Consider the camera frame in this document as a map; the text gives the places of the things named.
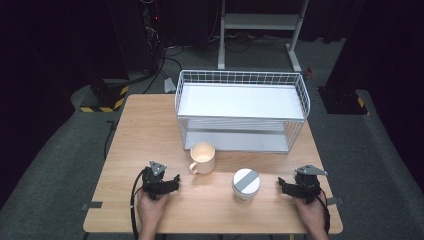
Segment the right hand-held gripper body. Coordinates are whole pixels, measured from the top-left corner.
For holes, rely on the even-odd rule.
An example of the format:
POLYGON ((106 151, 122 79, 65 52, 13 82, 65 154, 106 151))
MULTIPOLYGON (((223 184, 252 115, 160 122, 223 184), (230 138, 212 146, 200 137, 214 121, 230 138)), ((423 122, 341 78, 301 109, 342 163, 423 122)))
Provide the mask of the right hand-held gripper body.
POLYGON ((312 203, 314 198, 321 192, 318 176, 326 176, 327 172, 310 164, 297 168, 295 172, 295 196, 303 198, 307 204, 312 203))

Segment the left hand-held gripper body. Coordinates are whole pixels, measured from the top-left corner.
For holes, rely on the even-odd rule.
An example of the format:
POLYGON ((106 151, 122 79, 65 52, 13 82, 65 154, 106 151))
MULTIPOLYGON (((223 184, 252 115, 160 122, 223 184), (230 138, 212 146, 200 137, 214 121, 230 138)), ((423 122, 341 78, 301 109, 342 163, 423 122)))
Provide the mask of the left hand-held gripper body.
POLYGON ((159 196, 170 193, 170 185, 163 181, 166 165, 155 161, 150 161, 149 166, 143 170, 142 189, 152 200, 157 200, 159 196))

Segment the cream ceramic mug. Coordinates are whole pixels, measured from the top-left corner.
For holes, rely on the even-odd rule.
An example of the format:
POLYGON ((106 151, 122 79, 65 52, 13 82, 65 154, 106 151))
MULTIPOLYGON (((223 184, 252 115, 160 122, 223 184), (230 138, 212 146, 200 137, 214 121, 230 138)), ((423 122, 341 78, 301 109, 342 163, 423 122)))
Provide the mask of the cream ceramic mug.
POLYGON ((215 148, 208 142, 196 143, 190 150, 192 163, 189 166, 191 174, 208 174, 215 168, 215 148))

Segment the person's right hand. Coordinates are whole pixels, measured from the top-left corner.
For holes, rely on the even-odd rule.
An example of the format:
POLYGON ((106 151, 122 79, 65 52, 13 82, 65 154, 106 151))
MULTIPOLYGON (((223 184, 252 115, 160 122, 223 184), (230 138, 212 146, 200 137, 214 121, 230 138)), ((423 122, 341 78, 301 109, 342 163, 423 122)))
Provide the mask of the person's right hand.
POLYGON ((309 233, 317 233, 324 230, 324 208, 317 199, 309 204, 306 204, 301 198, 293 197, 292 200, 297 207, 301 222, 309 233))

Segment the white cup with grey-striped lid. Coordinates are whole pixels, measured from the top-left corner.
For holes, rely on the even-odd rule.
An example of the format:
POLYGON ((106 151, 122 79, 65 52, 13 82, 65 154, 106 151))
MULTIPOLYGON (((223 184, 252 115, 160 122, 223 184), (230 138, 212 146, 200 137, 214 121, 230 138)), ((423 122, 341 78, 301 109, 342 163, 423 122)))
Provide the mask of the white cup with grey-striped lid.
POLYGON ((232 189, 236 199, 247 203, 259 192, 261 180, 259 174, 252 169, 239 169, 233 176, 232 189))

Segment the black stand with hazard-striped base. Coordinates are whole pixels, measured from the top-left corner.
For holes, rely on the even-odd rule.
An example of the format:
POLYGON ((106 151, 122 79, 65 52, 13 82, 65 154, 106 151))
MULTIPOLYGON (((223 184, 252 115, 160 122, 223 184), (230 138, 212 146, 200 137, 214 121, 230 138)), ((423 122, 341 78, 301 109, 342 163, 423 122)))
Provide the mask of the black stand with hazard-striped base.
POLYGON ((103 79, 89 85, 89 91, 79 105, 82 112, 115 112, 123 105, 129 86, 124 83, 106 82, 103 79))
POLYGON ((327 87, 317 88, 328 114, 368 115, 363 99, 355 91, 340 91, 327 87))

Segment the dark equipment tower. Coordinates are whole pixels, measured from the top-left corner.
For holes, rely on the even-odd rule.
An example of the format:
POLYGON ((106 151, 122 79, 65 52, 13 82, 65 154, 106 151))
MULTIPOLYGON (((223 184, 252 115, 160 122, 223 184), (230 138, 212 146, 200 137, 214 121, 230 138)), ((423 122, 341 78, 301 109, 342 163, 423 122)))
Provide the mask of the dark equipment tower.
POLYGON ((137 0, 137 3, 144 27, 143 73, 150 75, 157 69, 164 48, 160 0, 137 0))

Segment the white metal stand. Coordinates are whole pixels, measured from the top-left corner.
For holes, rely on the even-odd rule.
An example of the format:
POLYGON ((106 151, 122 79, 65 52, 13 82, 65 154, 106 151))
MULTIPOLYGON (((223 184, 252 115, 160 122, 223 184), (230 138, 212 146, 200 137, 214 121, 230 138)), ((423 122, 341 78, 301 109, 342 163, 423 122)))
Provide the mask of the white metal stand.
POLYGON ((292 31, 291 42, 285 45, 292 69, 301 71, 301 66, 295 53, 295 47, 306 15, 309 0, 302 0, 298 14, 246 14, 227 13, 226 0, 222 0, 220 17, 220 38, 217 68, 225 69, 225 31, 226 30, 275 30, 292 31))

